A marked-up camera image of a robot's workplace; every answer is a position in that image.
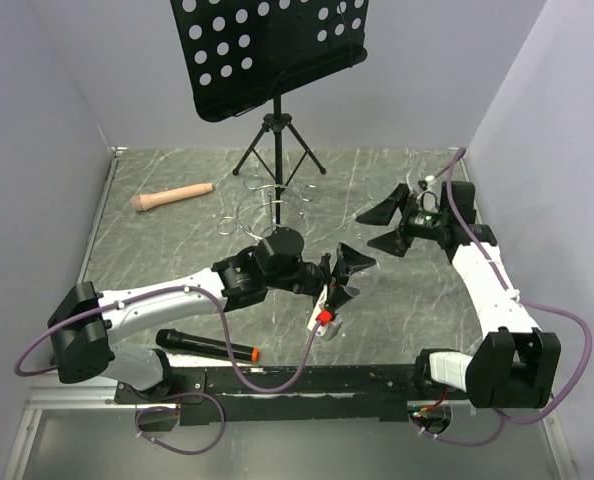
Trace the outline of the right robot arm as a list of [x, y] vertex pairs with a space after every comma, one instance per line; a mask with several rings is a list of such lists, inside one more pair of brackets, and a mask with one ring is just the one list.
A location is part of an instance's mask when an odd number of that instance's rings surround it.
[[431, 212], [418, 204], [407, 185], [399, 184], [356, 220], [386, 226], [399, 213], [398, 225], [368, 246], [402, 257], [416, 239], [437, 243], [476, 311], [483, 340], [475, 354], [422, 350], [413, 375], [416, 392], [431, 399], [446, 388], [461, 390], [477, 408], [542, 408], [551, 394], [561, 343], [555, 334], [543, 332], [519, 303], [496, 237], [476, 220], [475, 193], [471, 182], [444, 182], [439, 208]]

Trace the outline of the chrome wine glass rack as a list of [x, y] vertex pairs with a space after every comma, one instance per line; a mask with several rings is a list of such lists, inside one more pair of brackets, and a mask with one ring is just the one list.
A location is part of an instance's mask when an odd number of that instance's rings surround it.
[[222, 236], [241, 232], [259, 241], [278, 227], [300, 230], [306, 225], [307, 207], [319, 197], [312, 183], [281, 187], [260, 174], [245, 176], [242, 184], [244, 192], [236, 197], [234, 210], [217, 223]]

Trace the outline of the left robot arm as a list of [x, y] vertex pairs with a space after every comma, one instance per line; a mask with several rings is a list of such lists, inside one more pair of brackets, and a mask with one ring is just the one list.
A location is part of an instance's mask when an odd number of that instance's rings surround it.
[[238, 254], [177, 280], [105, 292], [90, 282], [75, 285], [48, 321], [59, 380], [76, 384], [102, 376], [153, 402], [164, 401], [175, 380], [167, 357], [131, 345], [127, 337], [188, 316], [224, 316], [263, 302], [271, 290], [312, 299], [309, 344], [333, 338], [341, 326], [339, 309], [360, 293], [350, 278], [377, 262], [344, 243], [334, 255], [306, 262], [303, 248], [299, 232], [280, 227]]

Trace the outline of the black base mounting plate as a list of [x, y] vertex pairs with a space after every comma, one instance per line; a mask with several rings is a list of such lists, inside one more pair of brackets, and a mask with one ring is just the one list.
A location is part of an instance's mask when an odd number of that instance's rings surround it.
[[232, 366], [174, 367], [169, 388], [138, 394], [125, 383], [115, 391], [118, 405], [180, 407], [183, 426], [207, 425], [220, 419], [215, 397], [229, 422], [377, 419], [406, 422], [408, 408], [434, 403], [445, 391], [450, 400], [467, 395], [429, 379], [419, 364], [307, 366], [289, 389], [258, 393], [245, 386]]

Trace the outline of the black perforated music stand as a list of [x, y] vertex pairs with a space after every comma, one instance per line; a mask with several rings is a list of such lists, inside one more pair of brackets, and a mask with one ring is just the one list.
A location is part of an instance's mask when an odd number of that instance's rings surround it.
[[211, 123], [272, 102], [259, 130], [292, 129], [284, 94], [363, 62], [366, 1], [173, 1], [198, 116]]

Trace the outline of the beige microphone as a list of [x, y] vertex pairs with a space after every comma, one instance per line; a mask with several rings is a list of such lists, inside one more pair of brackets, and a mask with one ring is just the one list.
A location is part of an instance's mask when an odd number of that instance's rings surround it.
[[213, 190], [212, 183], [188, 185], [156, 193], [139, 194], [131, 199], [130, 205], [135, 212], [146, 212], [162, 205], [202, 196]]

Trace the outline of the aluminium frame rail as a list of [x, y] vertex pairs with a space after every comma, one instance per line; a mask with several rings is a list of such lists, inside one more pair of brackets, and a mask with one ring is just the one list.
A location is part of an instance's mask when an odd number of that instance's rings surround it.
[[[77, 277], [84, 279], [99, 230], [101, 217], [107, 202], [119, 159], [126, 147], [113, 147], [110, 166], [103, 184], [102, 193], [93, 217], [93, 225], [86, 243], [86, 250]], [[22, 479], [29, 465], [31, 451], [39, 439], [39, 427], [44, 413], [61, 410], [101, 410], [113, 408], [114, 387], [117, 382], [106, 378], [96, 378], [76, 385], [62, 385], [57, 374], [50, 373], [30, 379], [28, 399], [24, 404], [23, 415], [13, 443], [12, 451], [3, 474], [4, 479]]]

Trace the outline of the black microphone orange end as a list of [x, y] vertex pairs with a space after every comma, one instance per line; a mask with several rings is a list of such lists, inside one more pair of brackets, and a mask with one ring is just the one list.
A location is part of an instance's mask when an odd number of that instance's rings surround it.
[[[175, 354], [216, 359], [229, 358], [225, 341], [190, 335], [176, 329], [159, 330], [155, 341], [159, 347]], [[232, 343], [231, 350], [233, 357], [238, 361], [257, 363], [260, 360], [260, 351], [257, 347]]]

